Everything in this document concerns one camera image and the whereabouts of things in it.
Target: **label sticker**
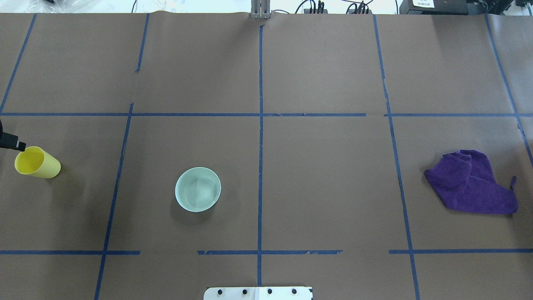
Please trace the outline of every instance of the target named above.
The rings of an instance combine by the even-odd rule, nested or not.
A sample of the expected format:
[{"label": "label sticker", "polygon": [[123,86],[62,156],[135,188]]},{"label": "label sticker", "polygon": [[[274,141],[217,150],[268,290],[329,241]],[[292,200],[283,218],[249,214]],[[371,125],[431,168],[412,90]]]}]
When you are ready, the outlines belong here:
[{"label": "label sticker", "polygon": [[418,7],[428,7],[431,9],[435,8],[433,0],[413,0],[413,5]]}]

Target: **light green bowl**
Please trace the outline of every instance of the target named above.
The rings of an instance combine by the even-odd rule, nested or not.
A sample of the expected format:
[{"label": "light green bowl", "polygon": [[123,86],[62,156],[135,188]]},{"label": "light green bowl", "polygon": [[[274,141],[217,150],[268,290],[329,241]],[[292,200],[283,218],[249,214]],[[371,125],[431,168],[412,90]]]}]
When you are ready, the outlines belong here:
[{"label": "light green bowl", "polygon": [[183,173],[176,183],[176,200],[188,211],[200,212],[215,205],[221,184],[215,172],[196,167]]}]

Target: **white bracket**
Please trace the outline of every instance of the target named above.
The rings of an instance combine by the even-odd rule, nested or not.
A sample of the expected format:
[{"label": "white bracket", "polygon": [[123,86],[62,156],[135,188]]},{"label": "white bracket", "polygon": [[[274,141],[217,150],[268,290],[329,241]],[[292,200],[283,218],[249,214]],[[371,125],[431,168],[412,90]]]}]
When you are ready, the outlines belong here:
[{"label": "white bracket", "polygon": [[312,300],[311,287],[208,288],[204,300]]},{"label": "white bracket", "polygon": [[252,0],[252,19],[270,19],[270,0]]}]

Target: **purple towel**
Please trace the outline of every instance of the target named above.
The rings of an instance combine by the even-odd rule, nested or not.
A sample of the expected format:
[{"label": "purple towel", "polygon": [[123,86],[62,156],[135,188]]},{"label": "purple towel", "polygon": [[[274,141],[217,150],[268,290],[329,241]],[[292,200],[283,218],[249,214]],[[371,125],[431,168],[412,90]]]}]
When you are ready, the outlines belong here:
[{"label": "purple towel", "polygon": [[498,185],[486,155],[476,150],[445,154],[439,163],[424,172],[427,181],[449,209],[479,214],[513,214],[518,201],[511,190]]}]

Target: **cup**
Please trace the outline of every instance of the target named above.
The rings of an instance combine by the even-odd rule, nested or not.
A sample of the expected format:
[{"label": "cup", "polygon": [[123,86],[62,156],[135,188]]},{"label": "cup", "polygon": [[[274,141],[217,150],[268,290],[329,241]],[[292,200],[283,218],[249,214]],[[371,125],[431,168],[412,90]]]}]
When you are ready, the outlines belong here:
[{"label": "cup", "polygon": [[39,147],[26,147],[15,158],[15,170],[22,175],[53,178],[61,171],[61,163]]},{"label": "cup", "polygon": [[215,172],[203,167],[189,169],[176,183],[177,202],[184,209],[200,212],[215,205],[221,190],[220,179]]}]

